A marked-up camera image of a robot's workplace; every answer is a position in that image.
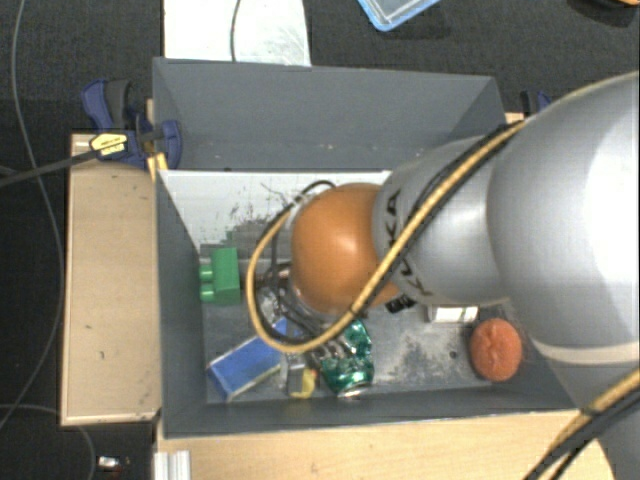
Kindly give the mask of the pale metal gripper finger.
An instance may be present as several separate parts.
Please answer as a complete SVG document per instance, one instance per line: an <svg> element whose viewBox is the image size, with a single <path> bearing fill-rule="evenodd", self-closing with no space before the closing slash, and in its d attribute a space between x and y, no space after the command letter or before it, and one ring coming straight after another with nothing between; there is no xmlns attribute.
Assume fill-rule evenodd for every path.
<svg viewBox="0 0 640 480"><path fill-rule="evenodd" d="M298 354L287 355L287 393L289 395L302 393L305 368L306 362L303 356Z"/></svg>

